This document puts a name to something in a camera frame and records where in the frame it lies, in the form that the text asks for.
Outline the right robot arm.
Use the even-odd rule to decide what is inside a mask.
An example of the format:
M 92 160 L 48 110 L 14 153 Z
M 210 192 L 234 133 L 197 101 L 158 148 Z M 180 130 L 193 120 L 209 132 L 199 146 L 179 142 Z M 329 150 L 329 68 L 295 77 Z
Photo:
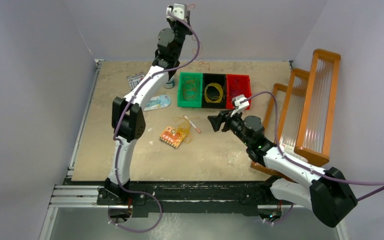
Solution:
M 260 196 L 268 204 L 285 200 L 311 210 L 324 225 L 336 227 L 357 205 L 351 187 L 337 168 L 324 169 L 282 152 L 265 136 L 261 119 L 245 118 L 241 113 L 222 110 L 207 118 L 214 132 L 232 132 L 246 146 L 248 157 L 255 163 L 275 170 L 283 177 L 270 178 Z

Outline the orange spiral notebook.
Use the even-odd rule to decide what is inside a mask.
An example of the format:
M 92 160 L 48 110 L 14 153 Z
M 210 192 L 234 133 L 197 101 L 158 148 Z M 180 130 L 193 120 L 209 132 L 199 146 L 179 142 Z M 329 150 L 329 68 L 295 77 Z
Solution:
M 175 128 L 167 126 L 160 134 L 159 140 L 170 147 L 177 149 L 184 140 L 184 137 Z

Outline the black plastic bin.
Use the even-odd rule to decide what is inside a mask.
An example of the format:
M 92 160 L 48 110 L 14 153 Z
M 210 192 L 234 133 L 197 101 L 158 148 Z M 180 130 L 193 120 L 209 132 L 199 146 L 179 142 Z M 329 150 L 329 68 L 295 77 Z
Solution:
M 225 74 L 204 73 L 202 76 L 202 100 L 204 109 L 225 109 L 227 81 Z

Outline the wooden rack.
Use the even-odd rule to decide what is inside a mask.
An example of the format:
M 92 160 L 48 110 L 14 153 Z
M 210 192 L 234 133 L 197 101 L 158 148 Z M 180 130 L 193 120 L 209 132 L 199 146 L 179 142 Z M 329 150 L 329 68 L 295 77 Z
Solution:
M 309 71 L 293 68 L 287 85 L 273 86 L 274 95 L 285 93 L 274 131 L 281 147 L 294 147 L 317 167 L 330 161 L 340 61 L 338 53 L 315 49 Z

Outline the marker pen set pack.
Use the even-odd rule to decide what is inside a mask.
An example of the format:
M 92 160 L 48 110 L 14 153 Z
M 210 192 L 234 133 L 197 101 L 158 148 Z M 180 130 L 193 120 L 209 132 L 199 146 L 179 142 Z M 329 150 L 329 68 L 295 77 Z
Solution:
M 143 71 L 133 75 L 128 75 L 126 79 L 130 89 L 133 90 L 144 79 L 145 76 L 146 74 Z

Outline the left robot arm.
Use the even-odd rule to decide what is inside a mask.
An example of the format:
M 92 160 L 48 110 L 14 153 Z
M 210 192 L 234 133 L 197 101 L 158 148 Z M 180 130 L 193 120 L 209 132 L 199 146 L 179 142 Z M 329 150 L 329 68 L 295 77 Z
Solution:
M 144 107 L 161 86 L 172 82 L 176 71 L 183 67 L 179 57 L 184 41 L 187 35 L 196 34 L 190 25 L 189 14 L 188 10 L 167 13 L 170 27 L 159 32 L 155 58 L 144 79 L 123 98 L 116 97 L 112 102 L 114 159 L 100 195 L 118 205 L 129 199 L 127 188 L 133 151 L 146 129 Z

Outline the correction tape blister pack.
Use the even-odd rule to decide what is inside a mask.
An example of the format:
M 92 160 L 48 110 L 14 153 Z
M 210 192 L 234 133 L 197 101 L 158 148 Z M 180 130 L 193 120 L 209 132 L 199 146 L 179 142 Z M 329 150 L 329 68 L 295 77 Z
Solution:
M 154 96 L 148 101 L 143 111 L 147 112 L 152 110 L 163 109 L 170 106 L 171 102 L 172 100 L 168 95 L 163 94 L 159 96 Z

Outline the red plastic bin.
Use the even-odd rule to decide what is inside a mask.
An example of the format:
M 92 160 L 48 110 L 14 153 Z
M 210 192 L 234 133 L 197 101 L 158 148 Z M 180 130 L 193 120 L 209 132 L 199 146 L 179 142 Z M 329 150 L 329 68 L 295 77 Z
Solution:
M 226 75 L 226 106 L 227 110 L 234 109 L 232 98 L 244 95 L 246 98 L 252 96 L 250 76 L 243 74 L 227 74 Z

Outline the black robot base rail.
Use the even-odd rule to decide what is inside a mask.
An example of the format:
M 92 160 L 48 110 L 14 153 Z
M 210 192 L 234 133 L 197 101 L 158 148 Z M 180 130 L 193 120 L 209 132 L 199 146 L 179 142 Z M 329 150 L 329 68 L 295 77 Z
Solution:
M 270 218 L 269 209 L 289 206 L 276 199 L 269 185 L 276 180 L 257 181 L 133 181 L 122 190 L 106 180 L 97 188 L 97 205 L 111 209 L 124 206 L 134 218 L 150 213 L 241 214 Z

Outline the round paint jar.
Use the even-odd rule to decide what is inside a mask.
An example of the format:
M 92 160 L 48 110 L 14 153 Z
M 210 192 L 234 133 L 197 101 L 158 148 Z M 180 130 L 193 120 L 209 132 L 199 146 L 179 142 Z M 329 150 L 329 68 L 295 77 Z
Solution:
M 171 79 L 171 80 L 169 80 L 169 81 L 167 81 L 164 85 L 163 85 L 163 87 L 165 88 L 165 89 L 172 89 L 174 86 L 175 86 L 175 80 L 174 79 Z

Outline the green plastic bin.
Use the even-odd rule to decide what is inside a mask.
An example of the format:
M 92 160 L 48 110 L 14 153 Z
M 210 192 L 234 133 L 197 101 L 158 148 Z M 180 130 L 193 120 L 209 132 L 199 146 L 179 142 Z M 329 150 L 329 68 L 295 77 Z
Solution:
M 181 72 L 177 89 L 177 106 L 181 108 L 202 107 L 203 73 Z

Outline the aluminium table edge rail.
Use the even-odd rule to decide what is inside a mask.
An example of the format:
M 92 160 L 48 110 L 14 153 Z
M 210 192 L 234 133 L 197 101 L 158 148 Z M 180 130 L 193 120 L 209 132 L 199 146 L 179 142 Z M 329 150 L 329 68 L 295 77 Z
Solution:
M 103 59 L 96 59 L 96 69 L 94 73 L 94 77 L 92 80 L 92 87 L 88 94 L 88 98 L 86 101 L 85 110 L 83 112 L 83 117 L 80 122 L 80 126 L 78 129 L 77 137 L 74 143 L 73 151 L 71 154 L 71 158 L 68 164 L 67 173 L 65 176 L 65 180 L 71 181 L 75 164 L 79 152 L 79 147 L 81 143 L 81 139 L 84 132 L 84 125 L 87 120 L 88 112 L 90 109 L 91 101 L 93 98 L 93 93 L 97 84 L 97 80 L 99 78 L 100 71 L 102 69 L 103 63 L 105 62 Z M 43 227 L 39 236 L 40 240 L 49 240 L 51 239 L 53 228 L 58 216 L 59 209 L 63 208 L 97 208 L 97 186 L 96 185 L 86 185 L 85 182 L 69 182 L 66 184 L 65 182 L 62 185 L 55 185 L 51 198 L 47 207 L 46 217 L 43 223 Z

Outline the white orange marker pen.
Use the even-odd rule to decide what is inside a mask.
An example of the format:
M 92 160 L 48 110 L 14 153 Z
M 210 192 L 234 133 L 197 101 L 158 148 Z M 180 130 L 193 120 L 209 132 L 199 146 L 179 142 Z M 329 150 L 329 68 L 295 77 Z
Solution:
M 186 115 L 184 115 L 183 117 L 189 122 L 191 127 L 197 131 L 197 133 L 201 133 L 201 130 L 193 123 L 193 121 L 189 117 L 187 117 Z

